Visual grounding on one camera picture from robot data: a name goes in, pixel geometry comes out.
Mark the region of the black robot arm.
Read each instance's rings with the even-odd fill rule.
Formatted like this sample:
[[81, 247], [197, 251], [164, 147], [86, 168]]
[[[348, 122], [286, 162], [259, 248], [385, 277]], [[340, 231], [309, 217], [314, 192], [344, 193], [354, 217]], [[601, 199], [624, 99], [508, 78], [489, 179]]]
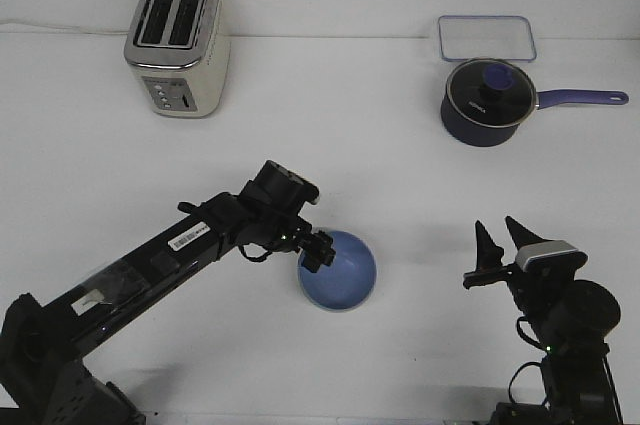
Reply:
[[143, 424], [146, 416], [83, 359], [115, 333], [230, 250], [255, 244], [264, 261], [304, 252], [317, 272], [335, 257], [332, 238], [299, 213], [318, 188], [268, 160], [237, 195], [220, 193], [185, 218], [46, 305], [29, 293], [8, 308], [1, 329], [1, 384], [15, 402], [4, 424]]
[[618, 325], [618, 301], [603, 286], [575, 274], [587, 255], [563, 240], [544, 239], [512, 217], [505, 223], [517, 249], [503, 264], [504, 250], [481, 222], [475, 224], [476, 267], [465, 288], [507, 285], [521, 311], [519, 336], [543, 352], [536, 362], [544, 385], [540, 404], [515, 398], [496, 405], [493, 424], [620, 424], [623, 421], [607, 355], [606, 336]]

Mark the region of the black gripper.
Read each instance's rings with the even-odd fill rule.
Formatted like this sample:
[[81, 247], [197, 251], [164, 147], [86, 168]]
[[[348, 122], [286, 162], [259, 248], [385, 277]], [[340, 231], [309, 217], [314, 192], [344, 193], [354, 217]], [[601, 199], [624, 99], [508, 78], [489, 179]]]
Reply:
[[[504, 265], [504, 249], [497, 245], [486, 227], [475, 222], [476, 267], [463, 274], [463, 287], [470, 289], [505, 282], [517, 308], [525, 316], [546, 313], [552, 305], [550, 259], [540, 257], [543, 238], [527, 229], [511, 216], [505, 217], [507, 230], [516, 247], [515, 262]], [[517, 263], [532, 263], [528, 271], [523, 271]]]
[[240, 203], [253, 215], [252, 226], [238, 249], [254, 263], [261, 263], [276, 252], [302, 251], [300, 267], [317, 273], [323, 264], [330, 265], [334, 260], [332, 238], [326, 232], [314, 231], [300, 217], [307, 202], [295, 200], [288, 171], [291, 170], [268, 160], [238, 195]]

